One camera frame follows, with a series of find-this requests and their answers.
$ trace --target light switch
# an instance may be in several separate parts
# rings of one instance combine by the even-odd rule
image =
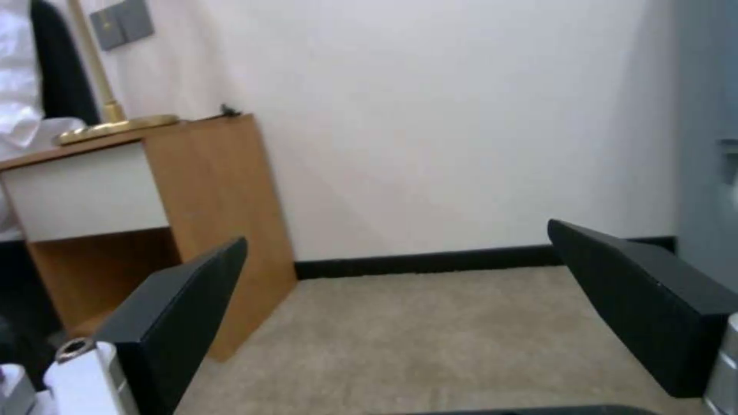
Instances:
[[[113,9],[126,43],[153,35],[154,25],[145,0],[125,0]]]
[[[90,15],[92,28],[102,50],[110,50],[126,44],[123,30],[112,11],[112,7],[108,7]]]
[[[110,50],[153,35],[145,0],[125,0],[90,15],[102,50]]]

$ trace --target wooden nightstand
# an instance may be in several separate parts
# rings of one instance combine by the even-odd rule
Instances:
[[[211,356],[235,353],[297,282],[251,115],[31,154],[0,163],[0,179],[73,335],[90,335],[152,272],[234,236],[246,236],[249,257]]]

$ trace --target small black object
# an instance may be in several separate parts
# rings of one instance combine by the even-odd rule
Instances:
[[[97,331],[116,346],[141,414],[172,414],[223,319],[246,260],[239,238],[146,279]]]
[[[221,104],[221,115],[223,117],[234,118],[234,117],[240,117],[241,114],[243,114],[243,112],[240,112],[234,108],[231,108],[224,103]]]
[[[644,409],[621,405],[570,406],[565,408],[501,409],[457,411],[418,415],[656,415]]]
[[[738,295],[659,247],[557,220],[548,237],[661,387],[673,397],[701,397]]]

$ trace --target carpet floor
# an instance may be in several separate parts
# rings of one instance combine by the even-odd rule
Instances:
[[[302,281],[178,415],[352,415],[672,399],[564,267]]]

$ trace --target lamp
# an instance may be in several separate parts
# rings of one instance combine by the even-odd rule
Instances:
[[[105,74],[105,68],[103,67],[102,61],[100,61],[97,47],[87,27],[85,13],[82,10],[80,0],[69,0],[69,9],[72,11],[72,15],[79,26],[82,49],[85,50],[89,58],[89,68],[92,72],[92,78],[103,101],[102,113],[105,122],[96,126],[87,126],[65,132],[59,136],[59,143],[61,145],[68,145],[125,131],[166,126],[179,122],[179,117],[174,114],[151,115],[149,117],[132,119],[126,118],[123,107],[115,99],[115,95],[113,95],[110,81]]]

